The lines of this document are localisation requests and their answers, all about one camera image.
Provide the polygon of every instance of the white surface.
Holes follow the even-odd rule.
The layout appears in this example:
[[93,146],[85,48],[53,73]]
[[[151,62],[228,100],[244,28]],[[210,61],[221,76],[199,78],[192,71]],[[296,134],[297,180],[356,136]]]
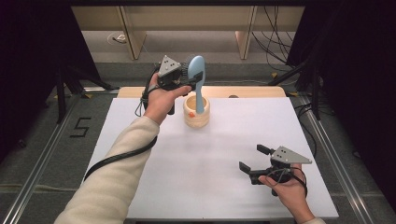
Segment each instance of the white surface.
[[[291,217],[271,190],[252,186],[239,170],[266,169],[270,158],[257,144],[279,146],[312,159],[288,98],[209,98],[209,123],[192,129],[182,103],[161,126],[130,206],[136,220],[271,220]],[[138,99],[114,99],[89,167],[101,160],[117,135],[135,118]],[[315,161],[303,165],[308,203],[317,217],[338,217]]]

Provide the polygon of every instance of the black wall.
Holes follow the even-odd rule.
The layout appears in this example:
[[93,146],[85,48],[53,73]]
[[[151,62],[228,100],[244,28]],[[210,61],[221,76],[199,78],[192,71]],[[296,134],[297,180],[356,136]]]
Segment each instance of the black wall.
[[62,71],[75,66],[99,74],[68,6],[0,1],[0,161],[29,130]]
[[395,8],[394,1],[346,1],[320,73],[337,117],[396,211]]

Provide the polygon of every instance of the gray floor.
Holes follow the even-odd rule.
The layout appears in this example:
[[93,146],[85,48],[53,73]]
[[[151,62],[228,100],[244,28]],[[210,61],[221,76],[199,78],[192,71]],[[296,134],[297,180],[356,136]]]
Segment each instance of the gray floor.
[[[277,71],[268,62],[281,69],[288,69],[274,58],[266,58],[266,54],[253,40],[250,44],[247,60],[240,60],[236,41],[232,32],[150,32],[145,49],[138,60],[132,61],[125,45],[111,41],[120,32],[84,32],[102,79],[114,86],[141,86],[152,70],[152,65],[159,62],[163,55],[183,62],[190,55],[200,54],[206,59],[206,85],[265,85]],[[282,34],[285,42],[290,41]],[[272,50],[282,56],[279,46],[273,44]],[[286,92],[294,91],[293,77],[282,87]],[[94,86],[83,82],[85,86]],[[52,131],[56,128],[57,103],[53,93],[47,101],[48,107],[43,108],[36,118],[29,133],[24,137],[27,147],[15,147],[8,157],[0,164],[0,219],[4,219],[7,210],[35,167],[40,154],[46,148]],[[19,223],[52,223],[64,209],[65,204],[78,188],[87,168],[96,140],[106,118],[111,100],[115,93],[96,92],[89,97],[81,97],[64,125],[59,142],[56,144],[46,168],[40,176],[34,193],[22,208]],[[68,98],[69,109],[75,98]],[[290,97],[294,105],[301,105],[303,97]],[[354,150],[336,115],[321,97],[321,124],[340,157],[342,164],[363,198],[374,223],[396,223],[396,215],[389,207],[386,199],[368,174],[361,160],[352,155]],[[85,137],[74,138],[75,134],[83,134],[76,130],[75,125],[80,118],[80,126],[89,127]],[[314,134],[318,143],[316,157],[318,168],[323,175],[326,186],[332,196],[340,217],[326,220],[327,223],[359,223],[350,201],[340,184],[332,164],[315,135],[313,126],[307,115],[302,116],[302,123]],[[314,148],[314,141],[308,133],[306,139]],[[293,223],[292,220],[276,220],[271,223]]]

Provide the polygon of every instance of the aluminum rail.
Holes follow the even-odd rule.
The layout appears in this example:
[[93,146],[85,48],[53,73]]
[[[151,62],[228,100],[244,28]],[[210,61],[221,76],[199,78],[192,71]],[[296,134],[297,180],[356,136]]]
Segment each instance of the aluminum rail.
[[[310,103],[306,96],[303,96],[301,98],[301,101],[304,105]],[[374,220],[367,208],[366,203],[364,202],[363,198],[359,194],[358,189],[356,188],[352,179],[347,173],[346,167],[341,162],[340,157],[335,151],[335,148],[332,145],[332,141],[326,134],[326,131],[324,130],[320,120],[317,120],[311,111],[309,111],[307,115],[320,143],[323,146],[324,151],[326,152],[327,157],[329,158],[330,164],[332,165],[332,168],[337,175],[341,187],[343,188],[359,223],[374,223]]]
[[23,184],[21,191],[19,192],[18,196],[16,197],[14,203],[10,206],[6,218],[3,220],[4,224],[14,224],[18,223],[23,210],[25,209],[26,205],[29,203],[29,200],[35,190],[35,186],[39,181],[40,177],[44,173],[44,170],[50,161],[53,151],[57,147],[59,140],[64,132],[64,128],[66,127],[70,115],[77,104],[80,95],[73,95],[70,99],[69,109],[67,110],[64,119],[61,123],[56,124],[54,131],[52,132],[49,141],[47,142],[46,146],[43,149],[40,157],[38,158],[35,167],[33,168],[32,172],[29,174],[26,182]]

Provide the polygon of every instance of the hand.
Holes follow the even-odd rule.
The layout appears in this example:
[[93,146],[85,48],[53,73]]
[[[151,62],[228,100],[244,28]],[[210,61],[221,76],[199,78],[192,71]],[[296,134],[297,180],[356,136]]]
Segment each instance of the hand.
[[[149,85],[157,85],[158,73],[152,76]],[[154,120],[159,125],[163,123],[167,113],[171,110],[177,97],[191,91],[191,86],[183,86],[172,91],[157,89],[148,95],[148,108],[144,116]]]
[[[301,171],[301,164],[293,164],[294,175],[304,181],[304,175]],[[309,209],[305,198],[305,189],[296,179],[292,178],[286,183],[276,183],[269,176],[262,175],[259,177],[260,182],[273,189],[279,197],[279,200],[289,209],[297,223],[304,223],[312,220],[315,216]]]

